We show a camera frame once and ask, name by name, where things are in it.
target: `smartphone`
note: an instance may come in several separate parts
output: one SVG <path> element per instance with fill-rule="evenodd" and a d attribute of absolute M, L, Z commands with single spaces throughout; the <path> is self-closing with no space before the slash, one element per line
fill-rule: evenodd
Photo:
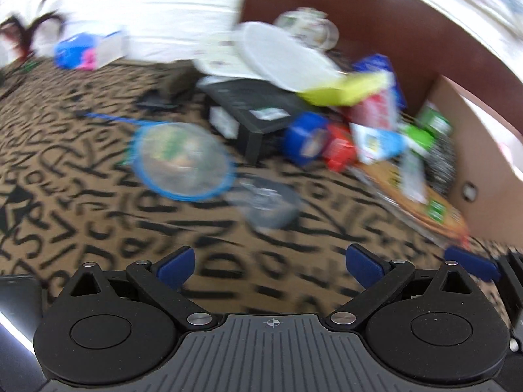
<path fill-rule="evenodd" d="M 42 316 L 34 277 L 0 277 L 0 392 L 36 392 L 46 382 L 32 346 Z"/>

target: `gray ribbed plate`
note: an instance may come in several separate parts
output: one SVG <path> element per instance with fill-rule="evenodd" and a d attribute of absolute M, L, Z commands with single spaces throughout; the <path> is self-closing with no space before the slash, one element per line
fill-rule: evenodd
<path fill-rule="evenodd" d="M 162 367 L 99 392 L 435 392 L 388 372 L 353 333 L 334 333 L 316 315 L 230 315 L 188 334 Z M 92 392 L 57 381 L 42 392 Z M 494 381 L 453 392 L 503 392 Z"/>

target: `plastic container with blue rim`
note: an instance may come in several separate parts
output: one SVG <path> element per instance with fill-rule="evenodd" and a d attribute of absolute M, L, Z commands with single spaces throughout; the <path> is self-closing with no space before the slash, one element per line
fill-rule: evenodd
<path fill-rule="evenodd" d="M 134 140 L 133 168 L 154 192 L 202 201 L 227 191 L 235 168 L 226 148 L 205 129 L 183 122 L 147 125 Z"/>

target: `yellow package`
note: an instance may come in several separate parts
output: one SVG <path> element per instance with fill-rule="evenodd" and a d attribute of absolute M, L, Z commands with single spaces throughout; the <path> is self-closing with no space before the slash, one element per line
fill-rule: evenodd
<path fill-rule="evenodd" d="M 394 75 L 380 70 L 372 73 L 348 73 L 322 87 L 298 93 L 315 106 L 354 106 L 356 103 L 394 85 Z"/>

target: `tape roll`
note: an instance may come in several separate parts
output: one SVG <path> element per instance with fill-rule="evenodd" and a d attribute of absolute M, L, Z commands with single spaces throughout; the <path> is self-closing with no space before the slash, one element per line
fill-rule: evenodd
<path fill-rule="evenodd" d="M 327 144 L 329 121 L 313 112 L 305 112 L 285 131 L 283 154 L 299 167 L 315 160 Z"/>

